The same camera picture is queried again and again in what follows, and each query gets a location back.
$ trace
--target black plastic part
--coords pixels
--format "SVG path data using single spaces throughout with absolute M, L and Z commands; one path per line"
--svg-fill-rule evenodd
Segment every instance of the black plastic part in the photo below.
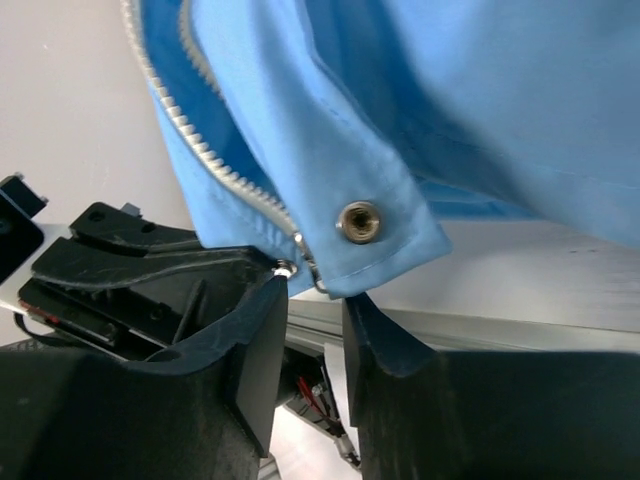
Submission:
M 0 182 L 0 192 L 29 218 L 33 218 L 44 207 L 47 202 L 36 195 L 23 181 L 19 175 L 11 175 Z
M 19 297 L 36 319 L 121 359 L 222 318 L 277 265 L 253 247 L 203 249 L 192 231 L 102 203 L 71 230 L 34 262 Z
M 276 277 L 150 362 L 0 352 L 2 477 L 255 479 L 287 303 Z
M 31 221 L 32 213 L 40 211 L 32 197 L 41 202 L 18 177 L 0 183 L 0 284 L 44 241 L 44 234 Z
M 435 352 L 366 295 L 345 301 L 365 480 L 640 478 L 640 357 Z

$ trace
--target black bracket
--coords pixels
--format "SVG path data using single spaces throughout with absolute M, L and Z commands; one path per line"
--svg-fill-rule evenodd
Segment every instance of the black bracket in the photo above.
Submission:
M 231 312 L 277 262 L 253 247 L 204 249 L 193 231 L 91 205 L 33 264 L 30 315 L 94 348 L 142 360 Z

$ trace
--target screw hole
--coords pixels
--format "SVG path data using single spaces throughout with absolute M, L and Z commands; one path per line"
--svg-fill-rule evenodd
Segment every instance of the screw hole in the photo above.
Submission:
M 151 233 L 156 229 L 155 223 L 147 223 L 140 229 L 142 233 Z
M 96 210 L 95 212 L 91 212 L 89 214 L 89 220 L 91 220 L 92 222 L 101 222 L 105 219 L 105 217 L 106 215 L 104 214 L 104 212 L 101 212 L 100 210 Z

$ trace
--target metal rivet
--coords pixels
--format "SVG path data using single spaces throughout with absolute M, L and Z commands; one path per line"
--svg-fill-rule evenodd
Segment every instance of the metal rivet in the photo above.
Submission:
M 369 202 L 347 205 L 338 220 L 338 228 L 350 242 L 358 245 L 372 242 L 380 232 L 380 214 Z

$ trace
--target zipper pull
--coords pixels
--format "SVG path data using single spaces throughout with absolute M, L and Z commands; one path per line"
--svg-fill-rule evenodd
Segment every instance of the zipper pull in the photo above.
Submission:
M 320 277 L 320 271 L 318 270 L 318 264 L 316 263 L 313 255 L 311 255 L 311 250 L 307 246 L 304 238 L 302 237 L 302 233 L 295 232 L 293 234 L 293 241 L 296 242 L 296 245 L 302 252 L 302 257 L 305 259 L 307 264 L 309 265 L 309 269 L 311 270 L 311 276 L 313 277 L 313 284 L 320 293 L 329 293 L 327 292 L 326 287 L 324 286 L 324 282 L 322 281 L 322 277 Z

